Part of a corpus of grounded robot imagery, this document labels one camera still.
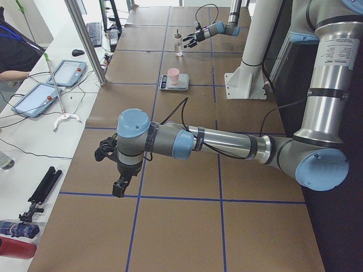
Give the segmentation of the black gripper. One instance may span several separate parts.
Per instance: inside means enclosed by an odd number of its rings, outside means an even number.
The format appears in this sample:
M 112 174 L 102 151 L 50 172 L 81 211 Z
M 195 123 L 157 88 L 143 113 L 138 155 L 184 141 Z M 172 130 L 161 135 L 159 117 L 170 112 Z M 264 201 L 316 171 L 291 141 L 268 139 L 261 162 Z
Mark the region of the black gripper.
M 198 41 L 204 41 L 208 38 L 209 38 L 209 30 L 207 28 L 200 29 L 195 33 L 186 35 L 186 37 L 183 38 L 183 41 L 185 42 L 184 48 L 193 48 L 194 46 L 197 45 Z
M 131 177 L 137 176 L 141 171 L 142 162 L 134 165 L 118 163 L 117 169 L 120 173 L 120 178 L 113 183 L 112 194 L 115 197 L 124 197 L 126 188 L 129 186 Z

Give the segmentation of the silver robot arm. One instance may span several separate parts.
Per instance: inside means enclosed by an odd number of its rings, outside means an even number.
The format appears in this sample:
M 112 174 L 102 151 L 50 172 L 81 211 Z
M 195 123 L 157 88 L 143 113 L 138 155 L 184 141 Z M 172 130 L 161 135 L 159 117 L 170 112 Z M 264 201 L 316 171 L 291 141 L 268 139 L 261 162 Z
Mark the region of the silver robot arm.
M 230 11 L 229 11 L 229 18 L 228 23 L 225 24 L 222 21 L 216 21 L 218 18 L 218 7 L 215 4 L 205 4 L 199 7 L 195 13 L 195 29 L 196 32 L 192 34 L 186 35 L 185 38 L 182 39 L 182 42 L 189 41 L 188 44 L 183 45 L 183 48 L 193 48 L 204 40 L 207 40 L 215 35 L 222 34 L 227 36 L 238 36 L 240 28 L 238 27 L 238 21 L 240 16 L 240 8 L 241 8 L 242 1 L 241 0 L 234 0 L 232 1 Z M 202 27 L 200 22 L 198 21 L 197 14 L 200 9 L 208 6 L 213 5 L 217 9 L 217 15 L 214 22 L 211 25 Z
M 140 109 L 127 109 L 119 115 L 117 132 L 95 152 L 97 161 L 107 157 L 117 163 L 120 178 L 113 184 L 113 195 L 124 196 L 146 153 L 188 159 L 194 151 L 215 152 L 256 159 L 311 190 L 340 185 L 349 163 L 339 128 L 362 39 L 362 2 L 294 1 L 289 34 L 293 43 L 318 45 L 302 126 L 292 137 L 256 137 L 169 119 L 157 123 Z

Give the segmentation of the person forearm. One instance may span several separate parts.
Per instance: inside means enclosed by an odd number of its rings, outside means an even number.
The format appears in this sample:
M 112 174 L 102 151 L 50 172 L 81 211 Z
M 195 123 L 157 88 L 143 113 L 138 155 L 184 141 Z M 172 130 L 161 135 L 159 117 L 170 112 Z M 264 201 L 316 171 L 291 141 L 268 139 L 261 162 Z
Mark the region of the person forearm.
M 29 76 L 29 71 L 8 70 L 0 73 L 1 82 L 21 82 Z

